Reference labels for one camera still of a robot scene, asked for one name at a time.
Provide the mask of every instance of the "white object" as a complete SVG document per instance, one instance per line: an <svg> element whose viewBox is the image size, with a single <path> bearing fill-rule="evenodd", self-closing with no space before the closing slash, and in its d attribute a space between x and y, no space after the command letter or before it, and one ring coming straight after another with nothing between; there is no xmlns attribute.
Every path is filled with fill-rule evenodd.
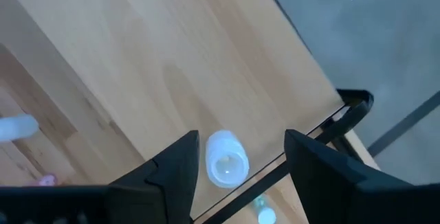
<svg viewBox="0 0 440 224"><path fill-rule="evenodd" d="M276 214L272 208L263 208L258 214L258 224L275 224Z"/></svg>
<svg viewBox="0 0 440 224"><path fill-rule="evenodd" d="M245 149L230 131L217 131L206 145L208 177L221 188L235 188L242 184L249 172Z"/></svg>
<svg viewBox="0 0 440 224"><path fill-rule="evenodd" d="M39 123L28 114L0 118L0 142L29 137L38 129Z"/></svg>

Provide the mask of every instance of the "white cup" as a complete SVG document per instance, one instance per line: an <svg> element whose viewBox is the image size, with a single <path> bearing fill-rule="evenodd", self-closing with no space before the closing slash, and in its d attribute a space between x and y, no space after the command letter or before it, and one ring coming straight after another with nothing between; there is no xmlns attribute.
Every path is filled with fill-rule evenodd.
<svg viewBox="0 0 440 224"><path fill-rule="evenodd" d="M235 188L245 181L248 156L232 132L217 131L208 138L206 171L211 182L220 188Z"/></svg>

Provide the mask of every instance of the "pink object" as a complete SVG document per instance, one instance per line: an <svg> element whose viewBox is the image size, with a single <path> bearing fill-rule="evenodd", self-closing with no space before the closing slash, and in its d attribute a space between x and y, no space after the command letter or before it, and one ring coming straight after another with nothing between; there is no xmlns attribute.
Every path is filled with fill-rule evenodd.
<svg viewBox="0 0 440 224"><path fill-rule="evenodd" d="M45 175L42 176L38 181L35 181L32 186L56 186L58 179L55 175Z"/></svg>

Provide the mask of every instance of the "wood grain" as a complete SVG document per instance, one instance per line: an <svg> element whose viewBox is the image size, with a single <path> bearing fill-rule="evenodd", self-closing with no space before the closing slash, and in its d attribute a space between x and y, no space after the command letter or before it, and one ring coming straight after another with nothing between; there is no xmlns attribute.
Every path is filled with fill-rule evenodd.
<svg viewBox="0 0 440 224"><path fill-rule="evenodd" d="M47 113L63 119L46 135L77 173L66 182L108 183L190 129L201 134L201 161L212 132L233 131L253 175L281 153L286 128L308 133L342 106L273 0L0 0L0 8L0 43L42 89ZM192 216L227 193L202 164Z"/></svg>

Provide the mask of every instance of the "gray floor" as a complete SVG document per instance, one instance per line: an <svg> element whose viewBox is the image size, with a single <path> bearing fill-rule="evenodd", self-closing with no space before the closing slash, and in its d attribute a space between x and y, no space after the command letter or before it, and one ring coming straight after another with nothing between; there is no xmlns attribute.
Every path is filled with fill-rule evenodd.
<svg viewBox="0 0 440 224"><path fill-rule="evenodd" d="M277 0L336 87L375 96L355 131L368 147L440 89L440 0ZM440 182L440 110L375 159L411 183Z"/></svg>

